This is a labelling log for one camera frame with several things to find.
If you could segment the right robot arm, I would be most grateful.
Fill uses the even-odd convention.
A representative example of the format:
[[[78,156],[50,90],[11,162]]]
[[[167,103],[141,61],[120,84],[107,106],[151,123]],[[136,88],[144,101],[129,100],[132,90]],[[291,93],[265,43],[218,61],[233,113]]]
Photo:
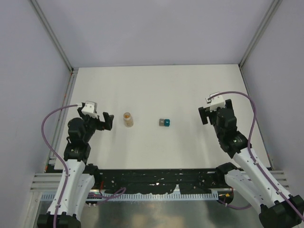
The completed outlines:
[[[198,111],[202,123],[214,127],[221,149],[240,166],[238,169],[230,162],[218,166],[216,184],[236,190],[255,209],[265,228],[293,228],[301,224],[304,200],[293,196],[263,165],[237,128],[231,100],[219,96]]]

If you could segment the blue pill box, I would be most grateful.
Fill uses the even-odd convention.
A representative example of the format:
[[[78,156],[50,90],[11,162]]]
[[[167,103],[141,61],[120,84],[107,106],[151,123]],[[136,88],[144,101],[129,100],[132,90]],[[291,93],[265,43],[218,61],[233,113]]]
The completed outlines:
[[[165,126],[165,127],[169,127],[170,124],[171,124],[170,119],[164,119],[164,126]]]

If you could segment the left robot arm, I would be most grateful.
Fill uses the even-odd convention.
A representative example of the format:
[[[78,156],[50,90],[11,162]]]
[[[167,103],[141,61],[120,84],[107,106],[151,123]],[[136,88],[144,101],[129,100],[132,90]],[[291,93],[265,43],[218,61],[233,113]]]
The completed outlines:
[[[104,112],[101,121],[96,110],[86,111],[80,107],[77,111],[79,117],[67,124],[64,156],[56,156],[64,166],[62,176],[47,213],[37,219],[39,228],[81,227],[81,214],[89,192],[102,182],[99,168],[87,163],[91,151],[89,141],[96,131],[110,131],[114,116]]]

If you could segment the grey pill box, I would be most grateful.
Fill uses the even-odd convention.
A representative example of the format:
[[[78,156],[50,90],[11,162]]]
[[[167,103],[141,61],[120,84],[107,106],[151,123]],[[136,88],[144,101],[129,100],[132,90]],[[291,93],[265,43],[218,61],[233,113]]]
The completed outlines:
[[[159,126],[164,126],[165,119],[159,119]]]

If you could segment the clear pill bottle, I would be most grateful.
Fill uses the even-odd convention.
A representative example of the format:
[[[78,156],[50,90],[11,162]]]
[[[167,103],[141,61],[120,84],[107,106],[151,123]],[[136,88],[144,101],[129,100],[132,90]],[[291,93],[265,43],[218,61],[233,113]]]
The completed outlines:
[[[129,112],[123,114],[123,122],[126,127],[133,126],[133,117]]]

